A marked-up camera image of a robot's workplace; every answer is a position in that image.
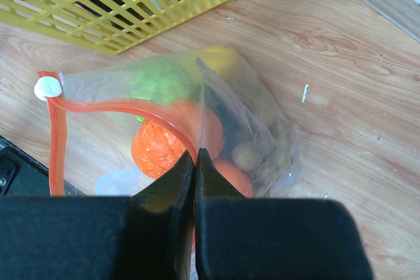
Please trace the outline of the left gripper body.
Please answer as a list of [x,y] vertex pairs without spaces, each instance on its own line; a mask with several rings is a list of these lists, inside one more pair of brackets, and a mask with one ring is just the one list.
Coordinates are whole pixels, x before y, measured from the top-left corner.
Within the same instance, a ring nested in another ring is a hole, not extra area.
[[49,170],[1,136],[1,197],[49,196]]

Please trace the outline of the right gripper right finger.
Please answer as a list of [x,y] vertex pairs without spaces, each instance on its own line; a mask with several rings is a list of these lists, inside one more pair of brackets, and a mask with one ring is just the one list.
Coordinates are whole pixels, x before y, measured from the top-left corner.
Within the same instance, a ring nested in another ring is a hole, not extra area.
[[200,279],[373,279],[358,228],[329,199],[246,198],[200,149],[195,192]]

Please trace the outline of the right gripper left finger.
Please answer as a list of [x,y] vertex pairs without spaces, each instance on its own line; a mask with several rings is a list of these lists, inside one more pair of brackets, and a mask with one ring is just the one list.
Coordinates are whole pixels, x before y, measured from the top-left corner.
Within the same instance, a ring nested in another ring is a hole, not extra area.
[[129,196],[1,199],[2,279],[188,279],[194,162]]

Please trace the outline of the orange tomato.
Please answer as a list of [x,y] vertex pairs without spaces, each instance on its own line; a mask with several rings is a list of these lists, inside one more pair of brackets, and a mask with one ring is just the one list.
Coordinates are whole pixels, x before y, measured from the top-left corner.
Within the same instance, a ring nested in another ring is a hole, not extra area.
[[[224,147],[223,126],[216,113],[208,106],[183,99],[171,107],[190,124],[195,140],[203,140],[211,158],[216,158]],[[143,174],[153,179],[170,170],[186,151],[186,146],[171,131],[154,121],[144,119],[134,137],[131,154]]]

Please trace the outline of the longan fruit bunch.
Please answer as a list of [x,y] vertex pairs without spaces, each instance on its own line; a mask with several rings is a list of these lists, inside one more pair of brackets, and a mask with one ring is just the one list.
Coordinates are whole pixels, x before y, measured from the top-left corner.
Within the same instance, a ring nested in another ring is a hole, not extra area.
[[221,120],[224,147],[215,161],[233,162],[253,186],[254,197],[287,183],[293,164],[293,129],[264,88],[208,89],[206,105]]

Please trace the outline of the clear zip top bag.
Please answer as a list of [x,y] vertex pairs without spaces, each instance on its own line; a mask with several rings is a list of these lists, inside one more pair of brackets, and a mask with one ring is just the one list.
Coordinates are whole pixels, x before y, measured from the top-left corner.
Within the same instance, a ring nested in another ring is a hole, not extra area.
[[207,150],[246,197],[277,197],[300,163],[292,124],[234,49],[207,47],[75,73],[39,73],[51,122],[49,188],[134,195]]

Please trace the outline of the green custard apple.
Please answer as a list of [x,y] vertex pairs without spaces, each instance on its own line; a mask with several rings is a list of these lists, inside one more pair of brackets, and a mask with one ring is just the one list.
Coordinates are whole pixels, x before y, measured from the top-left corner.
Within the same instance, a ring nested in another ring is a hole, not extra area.
[[191,97],[196,82],[180,63],[170,58],[145,60],[130,82],[129,98],[171,104]]

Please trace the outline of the yellow bell pepper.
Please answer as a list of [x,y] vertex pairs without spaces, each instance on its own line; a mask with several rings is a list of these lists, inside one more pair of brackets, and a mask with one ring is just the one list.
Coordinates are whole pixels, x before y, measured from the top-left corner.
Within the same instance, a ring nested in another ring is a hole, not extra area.
[[227,79],[237,70],[240,57],[234,49],[223,46],[199,49],[197,56],[223,79]]

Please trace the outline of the small orange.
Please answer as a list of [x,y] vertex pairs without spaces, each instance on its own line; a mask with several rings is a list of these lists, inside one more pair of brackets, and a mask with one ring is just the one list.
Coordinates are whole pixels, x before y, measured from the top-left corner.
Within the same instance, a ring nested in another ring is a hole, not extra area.
[[233,162],[215,161],[215,168],[244,196],[253,197],[252,182]]

